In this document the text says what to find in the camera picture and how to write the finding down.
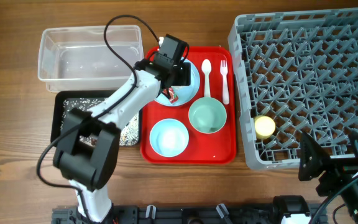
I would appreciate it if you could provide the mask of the red snack wrapper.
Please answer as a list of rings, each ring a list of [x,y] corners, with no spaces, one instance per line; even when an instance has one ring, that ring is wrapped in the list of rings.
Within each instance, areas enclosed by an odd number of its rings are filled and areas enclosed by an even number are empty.
[[[178,100],[178,96],[173,88],[164,89],[162,93],[171,104],[174,104]]]

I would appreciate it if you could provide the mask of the large light blue plate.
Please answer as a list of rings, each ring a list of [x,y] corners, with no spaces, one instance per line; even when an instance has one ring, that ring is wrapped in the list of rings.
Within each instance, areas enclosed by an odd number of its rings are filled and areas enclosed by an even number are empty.
[[[164,106],[181,106],[189,102],[198,92],[200,87],[200,75],[195,65],[188,59],[185,63],[189,63],[191,67],[191,84],[189,86],[173,86],[173,91],[178,99],[171,103],[166,96],[159,95],[155,101]]]

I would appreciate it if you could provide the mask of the white plastic spoon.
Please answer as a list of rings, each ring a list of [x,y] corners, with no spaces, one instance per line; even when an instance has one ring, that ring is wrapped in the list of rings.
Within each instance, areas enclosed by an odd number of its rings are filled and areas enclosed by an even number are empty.
[[[210,97],[210,85],[209,85],[209,74],[212,71],[211,62],[208,59],[204,59],[201,65],[201,71],[204,73],[204,97]]]

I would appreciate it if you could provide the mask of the mint green bowl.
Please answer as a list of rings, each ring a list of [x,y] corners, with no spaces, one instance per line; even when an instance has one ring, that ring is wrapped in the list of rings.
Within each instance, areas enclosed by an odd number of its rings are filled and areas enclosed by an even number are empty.
[[[202,97],[192,103],[188,118],[191,126],[198,132],[213,134],[220,131],[226,124],[227,112],[219,100]]]

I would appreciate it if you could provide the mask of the yellow plastic cup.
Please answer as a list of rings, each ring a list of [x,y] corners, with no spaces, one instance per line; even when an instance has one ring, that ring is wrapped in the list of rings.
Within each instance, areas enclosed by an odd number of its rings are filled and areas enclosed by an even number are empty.
[[[264,140],[274,133],[276,124],[271,117],[260,115],[254,118],[254,128],[256,138]]]

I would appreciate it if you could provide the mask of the small light blue bowl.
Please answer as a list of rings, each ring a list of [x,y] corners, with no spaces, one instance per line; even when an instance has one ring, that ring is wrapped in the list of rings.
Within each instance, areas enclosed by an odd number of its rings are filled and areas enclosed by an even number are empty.
[[[189,143],[186,126],[179,120],[168,118],[157,122],[150,131],[150,145],[162,157],[182,154]]]

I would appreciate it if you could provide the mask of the rice and brown food waste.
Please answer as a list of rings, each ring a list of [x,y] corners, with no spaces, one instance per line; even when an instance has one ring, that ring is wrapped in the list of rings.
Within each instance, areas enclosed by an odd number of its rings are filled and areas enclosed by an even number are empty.
[[[64,119],[68,112],[73,108],[78,108],[82,111],[87,111],[89,108],[96,106],[103,102],[106,98],[67,98],[62,102],[57,103],[57,108],[60,112],[55,110],[54,114],[60,121],[57,123],[58,134],[63,129]],[[130,122],[121,131],[120,146],[133,146],[136,145],[140,140],[140,122],[139,113],[137,113]]]

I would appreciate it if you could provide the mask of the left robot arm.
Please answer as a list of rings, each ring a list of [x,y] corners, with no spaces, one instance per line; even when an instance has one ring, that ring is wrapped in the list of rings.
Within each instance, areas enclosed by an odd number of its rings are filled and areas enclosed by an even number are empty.
[[[68,179],[85,223],[113,222],[113,204],[106,184],[115,170],[119,138],[124,127],[144,106],[171,86],[188,86],[196,68],[181,57],[160,53],[130,67],[129,79],[109,98],[83,111],[70,110],[59,137],[53,165]]]

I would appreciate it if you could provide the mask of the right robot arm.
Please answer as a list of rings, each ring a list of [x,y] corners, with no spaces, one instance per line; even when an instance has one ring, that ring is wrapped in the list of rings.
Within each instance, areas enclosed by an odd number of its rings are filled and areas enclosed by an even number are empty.
[[[318,178],[316,191],[325,198],[310,223],[316,223],[322,211],[338,196],[342,197],[351,218],[358,223],[358,133],[351,132],[348,140],[355,156],[334,159],[308,133],[301,132],[298,179]]]

